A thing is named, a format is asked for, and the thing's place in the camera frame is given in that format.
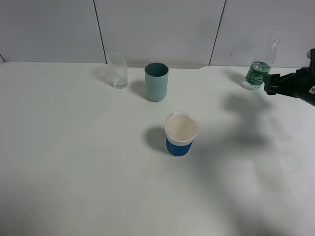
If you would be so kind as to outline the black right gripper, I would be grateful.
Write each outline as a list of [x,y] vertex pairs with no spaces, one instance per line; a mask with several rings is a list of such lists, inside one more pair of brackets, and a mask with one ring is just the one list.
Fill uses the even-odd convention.
[[308,67],[303,67],[286,76],[266,74],[264,75],[264,91],[268,95],[280,94],[299,98],[314,106],[315,73]]

